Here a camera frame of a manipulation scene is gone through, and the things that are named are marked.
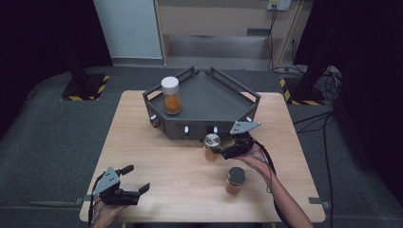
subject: glass jar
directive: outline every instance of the glass jar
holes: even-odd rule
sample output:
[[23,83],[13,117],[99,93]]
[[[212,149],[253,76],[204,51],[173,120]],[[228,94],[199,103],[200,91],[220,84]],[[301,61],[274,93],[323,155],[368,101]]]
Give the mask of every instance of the glass jar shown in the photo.
[[176,115],[182,110],[181,97],[179,96],[179,80],[175,77],[165,77],[161,81],[163,87],[163,103],[165,112]]
[[228,172],[225,191],[231,195],[237,195],[240,187],[246,180],[246,173],[242,168],[232,167]]
[[204,157],[206,160],[212,162],[219,157],[220,143],[220,136],[216,134],[208,134],[204,138]]

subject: jar lid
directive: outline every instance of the jar lid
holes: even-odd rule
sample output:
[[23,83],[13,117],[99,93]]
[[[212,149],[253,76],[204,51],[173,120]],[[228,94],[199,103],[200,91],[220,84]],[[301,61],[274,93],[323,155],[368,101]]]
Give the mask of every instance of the jar lid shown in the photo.
[[246,180],[246,173],[242,168],[232,167],[228,172],[228,181],[234,185],[241,185]]
[[174,95],[179,91],[179,80],[175,77],[168,76],[161,81],[163,93],[166,95]]

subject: wooden table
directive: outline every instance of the wooden table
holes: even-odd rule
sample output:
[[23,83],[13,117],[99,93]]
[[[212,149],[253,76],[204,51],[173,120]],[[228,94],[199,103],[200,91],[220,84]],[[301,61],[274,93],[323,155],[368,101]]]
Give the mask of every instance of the wooden table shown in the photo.
[[[299,144],[287,106],[279,93],[260,93],[255,122],[250,131],[264,144],[278,172],[278,178],[312,222],[325,220],[307,162]],[[241,161],[215,161],[204,157],[199,141],[171,141],[151,126],[142,91],[126,91],[118,105],[104,149],[88,187],[109,166],[115,169],[134,164],[134,171],[121,177],[121,188],[138,191],[150,182],[150,190],[137,206],[129,206],[118,217],[123,222],[278,222],[273,198],[262,177]],[[225,192],[228,170],[238,166],[247,180],[236,195]],[[89,202],[83,204],[80,219],[87,220]]]

